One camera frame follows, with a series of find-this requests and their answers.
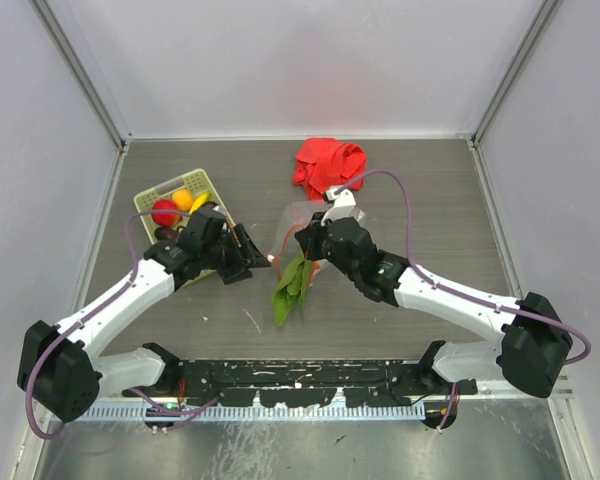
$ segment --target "folded cloth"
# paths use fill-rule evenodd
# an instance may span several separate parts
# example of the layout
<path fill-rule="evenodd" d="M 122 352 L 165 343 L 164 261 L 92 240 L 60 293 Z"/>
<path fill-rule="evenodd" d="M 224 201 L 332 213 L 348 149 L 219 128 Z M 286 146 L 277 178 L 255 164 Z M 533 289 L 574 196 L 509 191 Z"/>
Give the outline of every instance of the folded cloth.
<path fill-rule="evenodd" d="M 302 185 L 309 200 L 320 200 L 334 185 L 343 185 L 367 168 L 367 154 L 353 143 L 335 138 L 308 138 L 296 154 L 292 183 Z M 349 188 L 360 190 L 359 180 Z"/>

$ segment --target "white mark on table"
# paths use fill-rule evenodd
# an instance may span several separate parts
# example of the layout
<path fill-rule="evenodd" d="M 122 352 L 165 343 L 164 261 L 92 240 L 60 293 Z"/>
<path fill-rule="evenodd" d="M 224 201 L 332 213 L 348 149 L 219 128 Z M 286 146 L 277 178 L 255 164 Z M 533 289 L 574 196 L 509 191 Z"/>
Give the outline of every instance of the white mark on table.
<path fill-rule="evenodd" d="M 256 323 L 255 319 L 251 316 L 251 314 L 249 312 L 247 312 L 247 310 L 245 308 L 243 308 L 242 311 L 247 314 L 247 317 L 249 317 L 251 319 L 251 321 L 253 322 L 253 324 L 256 326 L 256 328 L 258 329 L 258 334 L 262 335 L 262 332 L 260 331 L 260 327 Z"/>

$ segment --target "plastic basket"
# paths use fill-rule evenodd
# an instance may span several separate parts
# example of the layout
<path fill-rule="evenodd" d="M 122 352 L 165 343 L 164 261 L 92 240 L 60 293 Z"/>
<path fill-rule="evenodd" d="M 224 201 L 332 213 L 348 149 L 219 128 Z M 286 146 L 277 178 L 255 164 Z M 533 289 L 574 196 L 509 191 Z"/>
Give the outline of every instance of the plastic basket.
<path fill-rule="evenodd" d="M 218 192 L 213 186 L 213 183 L 211 183 L 211 180 L 209 180 L 207 172 L 205 172 L 201 168 L 197 168 L 196 170 L 192 170 L 191 172 L 172 178 L 171 180 L 167 180 L 166 182 L 161 183 L 160 185 L 156 185 L 155 187 L 151 187 L 148 190 L 145 190 L 144 192 L 138 193 L 135 197 L 133 197 L 133 203 L 135 204 L 136 210 L 138 210 L 138 212 L 151 210 L 153 204 L 156 203 L 158 200 L 162 198 L 171 198 L 171 194 L 176 190 L 180 190 L 181 188 L 186 188 L 196 198 L 198 198 L 198 196 L 200 196 L 204 192 L 209 192 L 211 194 L 209 200 L 214 201 L 219 205 L 222 205 L 222 207 L 227 211 L 227 215 L 229 217 L 229 220 L 231 220 L 231 223 L 235 224 L 233 218 L 231 217 L 231 214 L 228 213 L 229 210 L 227 209 L 227 206 L 220 198 L 220 195 L 218 195 Z M 151 215 L 144 215 L 140 217 L 140 220 L 144 225 L 144 229 L 147 232 L 147 236 L 149 237 L 151 243 L 156 243 L 157 239 L 153 232 L 156 230 L 156 228 L 159 227 L 159 225 L 153 221 Z M 188 218 L 182 217 L 180 221 L 173 226 L 173 228 L 176 228 L 180 225 L 184 226 L 186 225 L 187 221 Z M 200 273 L 200 275 L 196 278 L 196 280 L 204 278 L 207 275 L 214 273 L 214 271 L 215 270 L 203 270 L 202 273 Z"/>

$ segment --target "plastic bag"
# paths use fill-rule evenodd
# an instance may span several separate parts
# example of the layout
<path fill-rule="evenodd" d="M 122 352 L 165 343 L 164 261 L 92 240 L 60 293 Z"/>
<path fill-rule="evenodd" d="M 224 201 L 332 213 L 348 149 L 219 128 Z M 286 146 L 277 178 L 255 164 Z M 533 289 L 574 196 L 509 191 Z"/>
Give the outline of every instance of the plastic bag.
<path fill-rule="evenodd" d="M 291 263 L 300 251 L 300 244 L 296 241 L 294 234 L 302 230 L 311 221 L 311 217 L 316 212 L 324 212 L 329 208 L 325 202 L 292 202 L 284 209 L 278 222 L 276 236 L 273 245 L 268 251 L 268 258 L 275 267 L 278 278 L 282 277 L 282 272 Z M 360 225 L 363 225 L 365 214 L 358 207 L 355 207 L 351 216 L 355 218 Z M 329 262 L 320 260 L 315 263 L 315 270 L 312 279 L 318 273 L 327 268 Z"/>

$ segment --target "wood grain surface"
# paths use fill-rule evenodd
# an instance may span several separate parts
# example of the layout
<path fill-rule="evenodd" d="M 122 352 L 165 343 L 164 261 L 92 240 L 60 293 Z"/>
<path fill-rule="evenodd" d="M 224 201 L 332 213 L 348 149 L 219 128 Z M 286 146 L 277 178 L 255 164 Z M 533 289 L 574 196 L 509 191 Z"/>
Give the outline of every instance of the wood grain surface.
<path fill-rule="evenodd" d="M 416 261 L 446 278 L 507 293 L 478 178 L 461 140 L 360 140 L 368 168 L 390 169 L 413 201 Z M 233 218 L 263 252 L 291 201 L 306 199 L 291 185 L 300 141 L 135 142 L 125 160 L 89 288 L 95 298 L 129 270 L 123 222 L 135 213 L 133 196 L 195 168 L 204 168 Z M 404 255 L 406 214 L 388 177 L 369 178 L 356 193 L 366 227 L 379 248 Z M 133 238 L 149 246 L 138 222 Z M 320 274 L 304 312 L 273 323 L 273 268 L 224 286 L 212 275 L 153 306 L 107 349 L 118 353 L 157 342 L 182 358 L 406 358 L 433 340 L 467 342 L 467 332 L 441 319 L 367 300 L 334 267 Z"/>

